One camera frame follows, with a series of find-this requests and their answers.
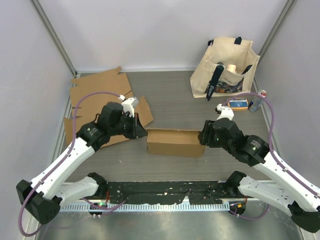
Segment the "spare cardboard sheet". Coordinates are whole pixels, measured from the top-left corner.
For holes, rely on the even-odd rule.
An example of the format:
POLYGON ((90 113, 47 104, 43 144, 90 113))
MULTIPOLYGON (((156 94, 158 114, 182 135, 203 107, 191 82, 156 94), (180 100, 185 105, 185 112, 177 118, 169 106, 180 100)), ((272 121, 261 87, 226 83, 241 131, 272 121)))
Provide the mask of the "spare cardboard sheet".
MULTIPOLYGON (((73 117, 75 116, 75 107, 77 103, 85 96, 96 92, 111 92, 123 95, 125 98, 135 97, 132 92, 128 76, 126 73, 120 73, 121 67, 110 69, 107 71, 94 73, 91 75, 74 78, 71 80, 74 87, 69 90, 71 100, 71 118, 64 118, 64 132, 66 144, 69 145, 73 138, 73 117)), ((137 97, 138 105, 134 108, 139 115, 140 123, 143 127, 150 124, 154 118, 152 116, 149 104, 144 96, 137 97)), ((104 105, 108 102, 121 103, 117 96, 110 94, 95 94, 84 99, 79 105, 76 112, 76 132, 81 126, 94 120, 96 114, 100 114, 104 105)), ((102 147, 127 141, 124 136, 113 136, 109 143, 102 147)))

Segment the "brown cardboard box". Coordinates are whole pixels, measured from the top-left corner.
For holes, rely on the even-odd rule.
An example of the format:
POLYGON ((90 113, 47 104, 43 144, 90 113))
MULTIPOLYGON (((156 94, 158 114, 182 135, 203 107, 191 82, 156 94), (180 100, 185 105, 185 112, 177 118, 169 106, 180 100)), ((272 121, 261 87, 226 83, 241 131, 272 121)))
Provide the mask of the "brown cardboard box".
POLYGON ((147 133, 147 149, 153 155, 199 158, 206 149, 197 130, 151 128, 147 133))

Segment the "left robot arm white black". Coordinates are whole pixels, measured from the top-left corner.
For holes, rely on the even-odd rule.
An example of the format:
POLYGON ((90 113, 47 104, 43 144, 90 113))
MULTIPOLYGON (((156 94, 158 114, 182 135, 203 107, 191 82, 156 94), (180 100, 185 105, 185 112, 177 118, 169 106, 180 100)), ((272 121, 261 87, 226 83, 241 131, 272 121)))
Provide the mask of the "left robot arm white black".
POLYGON ((93 172, 82 180, 63 186, 65 180, 113 136, 138 139, 147 136, 135 106, 136 97, 122 103, 108 102, 94 121, 84 124, 68 148, 31 181, 21 180, 16 190, 21 204, 42 225, 48 224, 64 206, 84 197, 100 200, 107 192, 107 181, 93 172))

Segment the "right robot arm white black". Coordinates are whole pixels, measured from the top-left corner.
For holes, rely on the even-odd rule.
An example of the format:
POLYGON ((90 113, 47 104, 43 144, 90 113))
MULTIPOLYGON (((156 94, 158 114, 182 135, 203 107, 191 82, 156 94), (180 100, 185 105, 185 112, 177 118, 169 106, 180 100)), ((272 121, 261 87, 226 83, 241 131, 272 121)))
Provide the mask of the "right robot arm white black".
POLYGON ((203 146, 222 148, 236 160, 268 176, 277 188, 258 183, 235 171, 228 178, 226 193, 233 198, 240 194, 259 199, 286 213, 300 228, 310 233, 320 229, 320 189, 290 167, 256 135, 244 135, 228 118, 206 120, 198 135, 203 146))

